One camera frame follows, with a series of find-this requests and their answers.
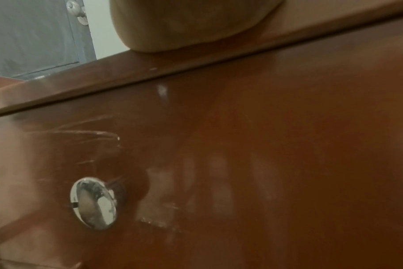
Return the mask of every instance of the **tan fabric object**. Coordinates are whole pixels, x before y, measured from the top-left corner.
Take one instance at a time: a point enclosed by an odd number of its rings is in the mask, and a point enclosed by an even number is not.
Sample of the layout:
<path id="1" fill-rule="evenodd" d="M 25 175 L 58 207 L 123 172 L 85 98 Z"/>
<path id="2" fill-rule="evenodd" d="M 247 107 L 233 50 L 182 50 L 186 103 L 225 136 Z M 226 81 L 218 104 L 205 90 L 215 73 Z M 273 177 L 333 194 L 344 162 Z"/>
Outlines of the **tan fabric object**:
<path id="1" fill-rule="evenodd" d="M 135 51 L 211 42 L 260 22 L 282 0 L 110 0 L 116 31 Z"/>

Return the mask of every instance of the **white wall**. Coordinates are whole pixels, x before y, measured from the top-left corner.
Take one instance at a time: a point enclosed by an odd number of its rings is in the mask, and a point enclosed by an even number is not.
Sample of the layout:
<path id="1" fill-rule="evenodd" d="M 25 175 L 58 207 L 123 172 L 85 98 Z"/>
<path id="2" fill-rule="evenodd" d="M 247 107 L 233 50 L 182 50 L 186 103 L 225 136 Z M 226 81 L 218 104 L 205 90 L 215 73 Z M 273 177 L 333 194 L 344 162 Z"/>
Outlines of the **white wall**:
<path id="1" fill-rule="evenodd" d="M 129 50 L 113 27 L 108 0 L 85 0 L 92 41 L 97 59 Z"/>

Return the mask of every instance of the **wooden dresser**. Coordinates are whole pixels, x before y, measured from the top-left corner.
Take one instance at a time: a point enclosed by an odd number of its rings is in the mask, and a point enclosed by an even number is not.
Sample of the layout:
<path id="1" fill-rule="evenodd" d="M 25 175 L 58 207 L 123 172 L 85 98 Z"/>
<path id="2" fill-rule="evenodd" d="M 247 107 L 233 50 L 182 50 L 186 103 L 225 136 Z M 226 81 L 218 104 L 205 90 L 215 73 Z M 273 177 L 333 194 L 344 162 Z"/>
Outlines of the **wooden dresser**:
<path id="1" fill-rule="evenodd" d="M 70 192 L 120 181 L 105 230 Z M 403 0 L 0 88 L 0 268 L 403 268 Z"/>

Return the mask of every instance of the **drawer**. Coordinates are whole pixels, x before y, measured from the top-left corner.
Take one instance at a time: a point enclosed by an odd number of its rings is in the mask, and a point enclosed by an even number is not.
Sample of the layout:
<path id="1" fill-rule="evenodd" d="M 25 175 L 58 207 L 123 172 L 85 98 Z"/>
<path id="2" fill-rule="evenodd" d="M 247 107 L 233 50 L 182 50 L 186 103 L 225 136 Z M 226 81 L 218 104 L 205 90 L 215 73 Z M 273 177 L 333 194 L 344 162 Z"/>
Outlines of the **drawer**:
<path id="1" fill-rule="evenodd" d="M 126 189 L 106 230 L 85 177 Z M 0 117 L 0 258 L 403 268 L 403 19 Z"/>

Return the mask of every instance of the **silver door knob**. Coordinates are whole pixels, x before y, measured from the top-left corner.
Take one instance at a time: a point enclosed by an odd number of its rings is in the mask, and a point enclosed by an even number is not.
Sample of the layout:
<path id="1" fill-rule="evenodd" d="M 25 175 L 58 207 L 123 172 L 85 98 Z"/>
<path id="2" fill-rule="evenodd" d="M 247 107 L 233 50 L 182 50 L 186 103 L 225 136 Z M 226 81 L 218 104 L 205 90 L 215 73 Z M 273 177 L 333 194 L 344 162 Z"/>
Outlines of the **silver door knob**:
<path id="1" fill-rule="evenodd" d="M 85 177 L 76 181 L 70 191 L 70 202 L 77 218 L 90 228 L 105 230 L 117 219 L 117 206 L 124 201 L 120 182 L 105 183 Z"/>
<path id="2" fill-rule="evenodd" d="M 86 18 L 85 7 L 79 5 L 75 0 L 68 0 L 66 3 L 67 11 L 77 17 L 78 21 L 83 25 L 88 25 L 88 19 Z"/>

